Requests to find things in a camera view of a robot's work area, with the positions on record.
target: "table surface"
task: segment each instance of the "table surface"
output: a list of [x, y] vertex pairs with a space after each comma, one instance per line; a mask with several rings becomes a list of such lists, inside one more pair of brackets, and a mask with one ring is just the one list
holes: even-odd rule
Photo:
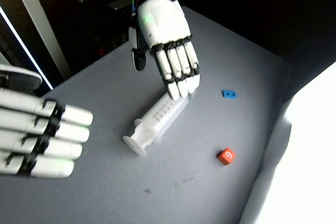
[[[196, 96], [138, 156], [122, 141], [165, 92], [148, 57], [133, 69], [124, 44], [48, 93], [93, 112], [91, 135], [66, 179], [1, 176], [2, 223], [236, 223], [280, 108], [286, 64], [184, 8], [201, 68]], [[225, 99], [222, 90], [235, 90]], [[229, 147], [235, 160], [216, 158]]]

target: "orange die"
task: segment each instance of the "orange die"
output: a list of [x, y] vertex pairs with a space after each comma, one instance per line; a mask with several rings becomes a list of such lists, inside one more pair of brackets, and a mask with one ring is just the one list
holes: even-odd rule
[[229, 165], [235, 159], [235, 156], [236, 154], [233, 151], [231, 151], [229, 148], [226, 148], [219, 154], [218, 159], [224, 165]]

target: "clear syringe barrel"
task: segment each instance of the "clear syringe barrel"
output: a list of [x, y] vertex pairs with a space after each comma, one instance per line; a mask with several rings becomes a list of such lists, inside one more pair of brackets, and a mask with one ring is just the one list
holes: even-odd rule
[[133, 151], [146, 156], [145, 147], [161, 140], [163, 133], [187, 106], [190, 99], [191, 95], [188, 95], [186, 98], [174, 101], [166, 93], [141, 119], [136, 119], [134, 134], [131, 137], [124, 136], [123, 140]]

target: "robotic hand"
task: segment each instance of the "robotic hand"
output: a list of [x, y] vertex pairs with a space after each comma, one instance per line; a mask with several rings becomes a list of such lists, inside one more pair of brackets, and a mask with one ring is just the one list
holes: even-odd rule
[[0, 173], [68, 177], [89, 137], [91, 112], [21, 93], [41, 82], [35, 72], [0, 65]]
[[132, 9], [129, 41], [135, 69], [144, 69], [145, 53], [149, 50], [173, 100], [195, 92], [200, 68], [179, 2], [139, 0], [138, 9]]

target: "white light strip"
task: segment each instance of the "white light strip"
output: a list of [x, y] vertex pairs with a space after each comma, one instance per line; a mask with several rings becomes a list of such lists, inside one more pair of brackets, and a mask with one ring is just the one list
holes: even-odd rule
[[7, 25], [9, 26], [9, 28], [11, 29], [12, 33], [14, 34], [14, 36], [16, 37], [16, 39], [19, 41], [20, 45], [22, 46], [23, 50], [26, 52], [26, 54], [28, 55], [28, 57], [30, 58], [30, 60], [32, 61], [32, 63], [34, 64], [35, 68], [37, 69], [37, 71], [40, 73], [40, 75], [42, 76], [42, 78], [44, 79], [44, 81], [47, 83], [47, 85], [50, 87], [51, 90], [53, 90], [54, 88], [52, 87], [52, 85], [50, 84], [50, 82], [48, 81], [47, 77], [43, 74], [42, 70], [40, 69], [40, 67], [38, 66], [38, 64], [36, 63], [35, 59], [32, 57], [32, 55], [30, 54], [30, 52], [28, 51], [28, 48], [25, 46], [25, 44], [23, 43], [23, 41], [21, 40], [19, 34], [16, 32], [14, 26], [12, 25], [12, 23], [9, 21], [7, 15], [5, 14], [4, 10], [2, 9], [2, 7], [0, 6], [0, 13], [2, 15], [2, 17], [5, 19]]

